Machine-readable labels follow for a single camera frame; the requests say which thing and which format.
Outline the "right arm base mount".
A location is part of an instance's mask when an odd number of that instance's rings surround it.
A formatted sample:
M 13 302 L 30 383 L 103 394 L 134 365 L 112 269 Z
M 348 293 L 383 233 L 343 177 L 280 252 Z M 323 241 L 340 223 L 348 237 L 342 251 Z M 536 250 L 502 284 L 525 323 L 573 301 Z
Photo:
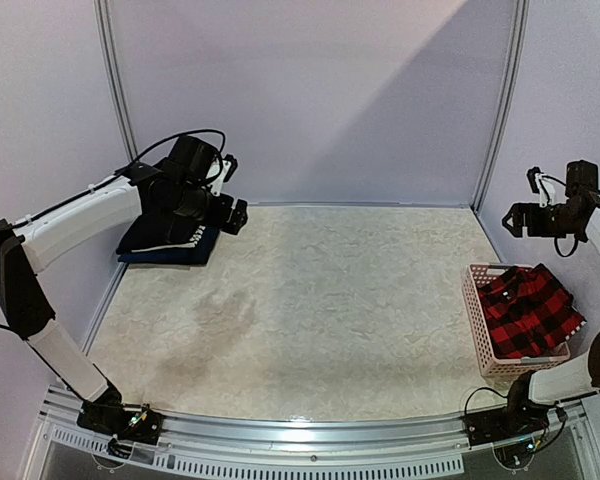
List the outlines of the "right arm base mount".
M 555 409 L 564 424 L 568 415 L 564 408 L 523 401 L 517 405 L 467 413 L 462 417 L 471 447 L 524 437 L 549 429 L 549 411 Z

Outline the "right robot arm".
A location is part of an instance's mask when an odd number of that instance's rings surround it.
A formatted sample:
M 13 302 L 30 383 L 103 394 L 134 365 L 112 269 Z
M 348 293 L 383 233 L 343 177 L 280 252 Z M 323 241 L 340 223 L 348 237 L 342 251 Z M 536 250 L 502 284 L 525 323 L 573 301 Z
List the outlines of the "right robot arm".
M 598 166 L 586 160 L 566 166 L 564 203 L 551 195 L 540 203 L 515 203 L 502 218 L 502 226 L 521 238 L 559 239 L 569 235 L 590 242 L 600 255 L 600 189 Z M 497 427 L 517 436 L 554 406 L 600 393 L 600 331 L 581 355 L 548 370 L 525 373 L 514 381 L 507 406 L 497 415 Z

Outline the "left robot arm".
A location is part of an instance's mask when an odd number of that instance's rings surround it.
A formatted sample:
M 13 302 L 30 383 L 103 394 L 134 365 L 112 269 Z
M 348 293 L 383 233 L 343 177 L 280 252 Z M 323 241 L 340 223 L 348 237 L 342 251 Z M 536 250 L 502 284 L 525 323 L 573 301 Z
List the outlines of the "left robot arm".
M 90 238 L 127 226 L 117 255 L 140 263 L 202 261 L 206 234 L 236 235 L 247 203 L 223 193 L 237 159 L 200 139 L 197 130 L 170 136 L 169 154 L 154 165 L 136 157 L 101 182 L 16 223 L 0 220 L 0 308 L 3 329 L 25 341 L 83 401 L 108 434 L 128 426 L 120 395 L 57 322 L 40 272 Z

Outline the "red black plaid shirt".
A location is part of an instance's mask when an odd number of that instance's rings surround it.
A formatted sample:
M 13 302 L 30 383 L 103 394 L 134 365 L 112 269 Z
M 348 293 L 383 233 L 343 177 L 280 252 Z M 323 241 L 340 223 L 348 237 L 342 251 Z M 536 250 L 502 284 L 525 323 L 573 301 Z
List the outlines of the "red black plaid shirt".
M 573 295 L 543 264 L 513 266 L 477 293 L 498 359 L 548 356 L 586 324 Z

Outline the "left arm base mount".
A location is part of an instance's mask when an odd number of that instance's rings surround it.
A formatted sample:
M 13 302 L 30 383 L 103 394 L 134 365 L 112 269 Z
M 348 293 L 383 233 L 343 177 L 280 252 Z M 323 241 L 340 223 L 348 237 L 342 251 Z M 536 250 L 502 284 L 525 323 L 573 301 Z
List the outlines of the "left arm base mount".
M 157 445 L 163 421 L 164 416 L 148 404 L 125 406 L 84 402 L 77 426 L 118 440 Z

